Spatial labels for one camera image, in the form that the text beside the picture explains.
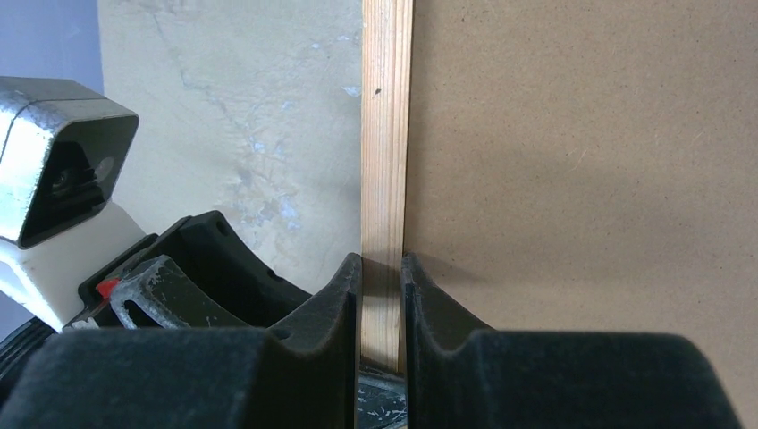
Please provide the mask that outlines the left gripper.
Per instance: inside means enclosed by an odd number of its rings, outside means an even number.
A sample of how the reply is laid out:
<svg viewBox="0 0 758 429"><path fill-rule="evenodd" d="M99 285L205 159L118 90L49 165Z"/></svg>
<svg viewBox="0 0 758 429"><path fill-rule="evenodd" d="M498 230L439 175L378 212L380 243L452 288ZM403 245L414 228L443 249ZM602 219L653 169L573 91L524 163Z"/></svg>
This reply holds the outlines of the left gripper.
<svg viewBox="0 0 758 429"><path fill-rule="evenodd" d="M244 327L246 323L202 291L168 256L138 264L107 290L109 295L65 328L166 329ZM30 357L56 330L31 318L1 341L1 402L5 403Z"/></svg>

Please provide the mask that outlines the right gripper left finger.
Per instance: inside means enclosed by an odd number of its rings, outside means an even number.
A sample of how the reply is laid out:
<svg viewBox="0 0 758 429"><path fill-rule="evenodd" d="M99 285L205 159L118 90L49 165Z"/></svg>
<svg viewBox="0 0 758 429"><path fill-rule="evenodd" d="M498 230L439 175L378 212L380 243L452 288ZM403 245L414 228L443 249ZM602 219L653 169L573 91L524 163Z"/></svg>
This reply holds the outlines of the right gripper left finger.
<svg viewBox="0 0 758 429"><path fill-rule="evenodd" d="M4 428L352 428L362 261L268 329L87 329L51 337Z"/></svg>

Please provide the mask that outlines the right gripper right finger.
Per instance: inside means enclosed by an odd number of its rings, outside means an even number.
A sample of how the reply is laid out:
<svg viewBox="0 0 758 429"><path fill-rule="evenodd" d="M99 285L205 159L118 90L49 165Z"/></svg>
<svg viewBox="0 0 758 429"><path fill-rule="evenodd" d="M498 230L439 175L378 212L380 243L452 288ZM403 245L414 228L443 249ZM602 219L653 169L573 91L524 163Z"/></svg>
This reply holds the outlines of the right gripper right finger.
<svg viewBox="0 0 758 429"><path fill-rule="evenodd" d="M411 428L737 428L708 359L649 332L498 331L401 263Z"/></svg>

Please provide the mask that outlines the brown backing board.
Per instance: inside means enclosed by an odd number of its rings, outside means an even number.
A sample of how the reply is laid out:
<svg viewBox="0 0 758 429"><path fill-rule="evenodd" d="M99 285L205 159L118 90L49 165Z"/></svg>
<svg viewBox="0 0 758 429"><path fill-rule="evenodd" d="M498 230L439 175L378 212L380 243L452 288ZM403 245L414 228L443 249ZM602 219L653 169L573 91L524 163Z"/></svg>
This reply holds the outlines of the brown backing board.
<svg viewBox="0 0 758 429"><path fill-rule="evenodd" d="M757 425L757 4L419 1L405 248L511 330L673 332Z"/></svg>

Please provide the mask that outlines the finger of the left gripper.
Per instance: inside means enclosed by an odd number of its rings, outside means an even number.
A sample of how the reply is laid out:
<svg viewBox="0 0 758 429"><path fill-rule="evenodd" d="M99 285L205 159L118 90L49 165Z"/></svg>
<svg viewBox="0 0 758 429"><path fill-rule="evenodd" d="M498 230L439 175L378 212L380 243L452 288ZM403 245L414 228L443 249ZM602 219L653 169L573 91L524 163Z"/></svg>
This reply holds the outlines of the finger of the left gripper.
<svg viewBox="0 0 758 429"><path fill-rule="evenodd" d="M268 328L310 299L258 258L218 211L186 216L161 234L148 234L92 274L78 288L90 310L114 281L138 264L168 256L222 308L246 323Z"/></svg>

